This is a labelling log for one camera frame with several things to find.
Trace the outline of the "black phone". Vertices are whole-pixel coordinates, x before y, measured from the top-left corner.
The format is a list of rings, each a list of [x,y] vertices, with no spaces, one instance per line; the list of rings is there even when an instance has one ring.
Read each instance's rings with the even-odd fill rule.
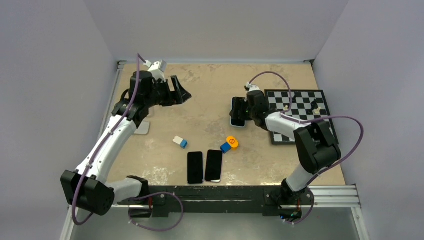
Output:
[[[203,153],[201,151],[187,154],[187,183],[202,184],[204,181]]]

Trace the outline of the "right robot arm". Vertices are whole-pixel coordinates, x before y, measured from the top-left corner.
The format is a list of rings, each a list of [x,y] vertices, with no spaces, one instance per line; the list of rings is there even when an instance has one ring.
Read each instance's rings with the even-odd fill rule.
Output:
[[[299,165],[281,183],[280,196],[288,204],[305,192],[313,177],[342,157],[331,127],[325,96],[320,91],[260,90],[250,88],[245,97],[233,97],[231,122],[254,124],[292,141]]]

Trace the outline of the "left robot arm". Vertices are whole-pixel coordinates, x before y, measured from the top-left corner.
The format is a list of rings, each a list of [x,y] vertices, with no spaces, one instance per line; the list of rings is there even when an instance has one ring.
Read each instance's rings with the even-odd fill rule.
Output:
[[[168,80],[159,79],[148,71],[134,72],[130,86],[114,106],[112,116],[84,161],[73,171],[63,172],[60,182],[66,200],[76,208],[105,215],[112,205],[131,199],[138,205],[149,199],[148,181],[130,175],[124,180],[108,183],[108,175],[123,146],[136,132],[154,106],[181,105],[192,95],[183,88],[178,77],[172,75],[170,89]]]

